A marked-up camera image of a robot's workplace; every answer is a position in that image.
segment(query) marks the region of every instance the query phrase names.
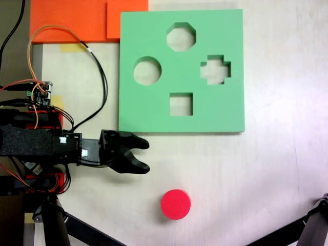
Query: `green foam board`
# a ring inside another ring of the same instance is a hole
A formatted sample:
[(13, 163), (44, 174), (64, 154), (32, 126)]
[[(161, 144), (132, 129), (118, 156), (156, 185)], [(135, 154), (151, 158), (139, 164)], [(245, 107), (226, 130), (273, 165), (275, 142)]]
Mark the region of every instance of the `green foam board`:
[[(176, 52), (167, 34), (187, 26), (196, 33), (188, 51)], [(149, 86), (134, 79), (144, 57), (161, 66)], [(200, 67), (211, 57), (229, 64), (223, 84), (208, 85)], [(121, 14), (119, 130), (131, 132), (243, 132), (242, 10), (125, 12)], [(170, 95), (192, 95), (192, 115), (171, 116)]]

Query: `square hole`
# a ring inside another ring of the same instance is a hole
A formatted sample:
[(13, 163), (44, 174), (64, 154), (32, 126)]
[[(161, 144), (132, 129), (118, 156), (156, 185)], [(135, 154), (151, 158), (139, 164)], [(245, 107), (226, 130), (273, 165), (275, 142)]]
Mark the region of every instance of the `square hole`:
[(193, 93), (170, 93), (171, 116), (193, 115)]

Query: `red disc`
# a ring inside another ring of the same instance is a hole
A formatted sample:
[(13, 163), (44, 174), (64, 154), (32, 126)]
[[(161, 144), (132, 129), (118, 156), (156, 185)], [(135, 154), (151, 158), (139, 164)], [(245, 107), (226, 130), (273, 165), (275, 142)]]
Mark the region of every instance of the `red disc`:
[(162, 212), (169, 219), (182, 219), (190, 210), (191, 200), (189, 195), (183, 190), (170, 190), (165, 193), (160, 201)]

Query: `circle hole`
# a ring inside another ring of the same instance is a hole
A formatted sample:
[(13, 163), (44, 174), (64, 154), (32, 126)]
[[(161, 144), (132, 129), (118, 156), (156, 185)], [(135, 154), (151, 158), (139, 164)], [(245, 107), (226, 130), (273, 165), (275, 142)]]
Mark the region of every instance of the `circle hole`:
[(133, 76), (135, 81), (143, 86), (156, 83), (162, 74), (162, 67), (158, 60), (145, 56), (140, 58), (134, 67)]

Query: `cross-shaped hole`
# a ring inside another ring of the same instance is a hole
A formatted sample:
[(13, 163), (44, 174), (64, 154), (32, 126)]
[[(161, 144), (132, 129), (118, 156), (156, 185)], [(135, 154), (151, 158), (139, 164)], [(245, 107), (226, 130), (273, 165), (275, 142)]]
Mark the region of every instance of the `cross-shaped hole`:
[(224, 61), (223, 55), (209, 55), (200, 63), (200, 77), (207, 78), (208, 85), (223, 85), (224, 79), (231, 77), (231, 63)]

